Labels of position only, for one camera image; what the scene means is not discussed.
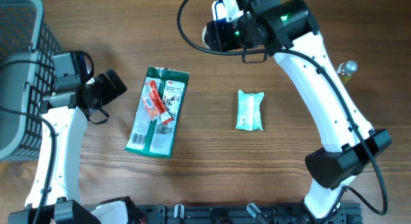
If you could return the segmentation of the red snack packet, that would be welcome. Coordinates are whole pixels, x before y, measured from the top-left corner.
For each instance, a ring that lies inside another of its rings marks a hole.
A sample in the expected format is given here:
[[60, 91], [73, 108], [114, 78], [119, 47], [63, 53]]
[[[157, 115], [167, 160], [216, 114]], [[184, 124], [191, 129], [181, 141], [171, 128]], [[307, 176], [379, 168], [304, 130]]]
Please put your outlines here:
[[142, 99], [151, 121], [160, 119], [162, 125], [173, 121], [173, 118], [159, 96], [157, 84], [154, 80], [150, 80], [144, 84]]

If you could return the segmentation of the green 3M gloves package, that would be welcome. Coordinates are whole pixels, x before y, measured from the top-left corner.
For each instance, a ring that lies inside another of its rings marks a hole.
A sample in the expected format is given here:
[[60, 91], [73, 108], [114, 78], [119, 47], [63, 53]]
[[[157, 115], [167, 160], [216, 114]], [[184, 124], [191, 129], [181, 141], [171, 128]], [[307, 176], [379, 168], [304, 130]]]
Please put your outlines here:
[[189, 73], [161, 67], [149, 67], [144, 84], [150, 80], [156, 82], [159, 96], [173, 121], [166, 125], [162, 125], [160, 119], [151, 121], [144, 107], [141, 92], [139, 106], [125, 150], [148, 157], [170, 158], [188, 86]]

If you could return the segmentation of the teal wet wipes pack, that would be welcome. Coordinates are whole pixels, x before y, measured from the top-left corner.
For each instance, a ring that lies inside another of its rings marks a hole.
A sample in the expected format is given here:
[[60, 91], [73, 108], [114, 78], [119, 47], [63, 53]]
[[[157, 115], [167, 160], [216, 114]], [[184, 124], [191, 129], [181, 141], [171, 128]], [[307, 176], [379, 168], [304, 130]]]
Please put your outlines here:
[[265, 93], [244, 93], [238, 91], [238, 115], [236, 129], [254, 131], [263, 130], [260, 106]]

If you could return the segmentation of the yellow oil bottle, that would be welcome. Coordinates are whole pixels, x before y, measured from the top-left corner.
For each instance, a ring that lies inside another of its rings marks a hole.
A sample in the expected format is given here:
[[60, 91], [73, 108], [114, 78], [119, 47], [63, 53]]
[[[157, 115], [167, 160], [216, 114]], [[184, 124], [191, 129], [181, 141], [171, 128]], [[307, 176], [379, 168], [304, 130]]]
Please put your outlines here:
[[348, 60], [338, 66], [337, 75], [343, 84], [346, 84], [357, 71], [358, 64], [354, 60]]

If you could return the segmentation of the green white round tub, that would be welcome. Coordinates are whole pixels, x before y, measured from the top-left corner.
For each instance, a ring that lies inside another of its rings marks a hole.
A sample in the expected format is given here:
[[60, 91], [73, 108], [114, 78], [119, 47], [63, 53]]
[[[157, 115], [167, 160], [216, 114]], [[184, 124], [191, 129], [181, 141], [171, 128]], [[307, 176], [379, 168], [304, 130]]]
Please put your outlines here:
[[205, 42], [205, 35], [207, 33], [207, 26], [204, 26], [203, 30], [202, 30], [202, 42], [205, 46], [207, 46], [206, 42]]

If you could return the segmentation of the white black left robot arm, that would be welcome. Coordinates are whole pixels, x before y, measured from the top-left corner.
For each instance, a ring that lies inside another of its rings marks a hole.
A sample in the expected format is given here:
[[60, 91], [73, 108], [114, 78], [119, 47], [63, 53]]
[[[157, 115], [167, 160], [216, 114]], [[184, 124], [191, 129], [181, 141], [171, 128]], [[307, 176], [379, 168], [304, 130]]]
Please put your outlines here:
[[78, 177], [90, 115], [126, 89], [114, 71], [95, 75], [84, 51], [1, 59], [1, 159], [38, 162], [24, 208], [9, 223], [128, 223], [129, 198], [86, 209]]

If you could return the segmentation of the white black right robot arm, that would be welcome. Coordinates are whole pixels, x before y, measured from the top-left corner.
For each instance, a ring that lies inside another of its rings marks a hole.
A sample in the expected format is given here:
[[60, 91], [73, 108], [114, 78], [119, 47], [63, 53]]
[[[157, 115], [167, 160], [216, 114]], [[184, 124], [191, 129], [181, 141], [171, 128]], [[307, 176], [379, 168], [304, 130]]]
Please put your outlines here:
[[367, 165], [380, 174], [376, 158], [392, 139], [353, 103], [303, 0], [215, 0], [203, 41], [219, 54], [271, 56], [300, 93], [322, 142], [305, 159], [313, 181], [304, 206], [312, 218], [330, 219]]

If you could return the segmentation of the white cube barcode scanner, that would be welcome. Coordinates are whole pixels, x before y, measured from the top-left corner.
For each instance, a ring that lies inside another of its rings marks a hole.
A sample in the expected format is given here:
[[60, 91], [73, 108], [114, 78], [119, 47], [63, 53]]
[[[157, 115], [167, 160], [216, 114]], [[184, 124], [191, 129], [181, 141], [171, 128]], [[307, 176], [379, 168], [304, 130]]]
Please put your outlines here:
[[215, 1], [211, 8], [214, 21], [225, 19], [227, 22], [232, 22], [242, 15], [235, 0]]

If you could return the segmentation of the grey mesh shopping basket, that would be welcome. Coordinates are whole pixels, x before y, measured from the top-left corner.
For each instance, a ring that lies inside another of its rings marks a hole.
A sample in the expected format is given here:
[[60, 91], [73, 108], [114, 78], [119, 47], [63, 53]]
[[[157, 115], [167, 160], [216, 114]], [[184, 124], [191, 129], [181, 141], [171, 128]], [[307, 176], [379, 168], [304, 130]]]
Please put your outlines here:
[[37, 160], [42, 95], [55, 78], [61, 45], [44, 19], [42, 0], [1, 0], [1, 160]]

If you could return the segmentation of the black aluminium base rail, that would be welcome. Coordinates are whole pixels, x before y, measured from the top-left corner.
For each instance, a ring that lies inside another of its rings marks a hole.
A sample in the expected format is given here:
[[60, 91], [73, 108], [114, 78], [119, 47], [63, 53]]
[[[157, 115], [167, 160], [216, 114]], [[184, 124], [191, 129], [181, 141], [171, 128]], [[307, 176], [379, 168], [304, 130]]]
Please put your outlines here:
[[258, 205], [259, 216], [253, 217], [244, 205], [226, 206], [185, 206], [177, 214], [174, 206], [138, 205], [144, 215], [141, 223], [315, 223], [316, 221], [302, 209], [300, 203], [276, 203], [273, 205]]

